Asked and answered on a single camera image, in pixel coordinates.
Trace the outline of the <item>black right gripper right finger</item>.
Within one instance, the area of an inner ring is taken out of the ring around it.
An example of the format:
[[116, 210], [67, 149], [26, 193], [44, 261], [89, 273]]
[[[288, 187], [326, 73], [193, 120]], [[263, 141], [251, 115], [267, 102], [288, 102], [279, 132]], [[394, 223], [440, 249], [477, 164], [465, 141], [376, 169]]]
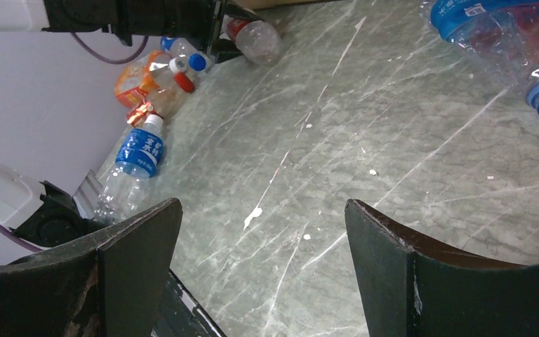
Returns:
[[358, 199], [345, 224], [371, 336], [539, 336], [539, 263], [464, 251]]

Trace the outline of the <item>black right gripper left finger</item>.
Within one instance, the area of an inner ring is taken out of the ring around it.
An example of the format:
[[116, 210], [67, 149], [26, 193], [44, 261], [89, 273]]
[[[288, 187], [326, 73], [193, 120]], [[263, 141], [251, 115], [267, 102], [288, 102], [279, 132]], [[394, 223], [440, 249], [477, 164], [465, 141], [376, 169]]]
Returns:
[[170, 198], [0, 265], [0, 336], [149, 336], [181, 221]]

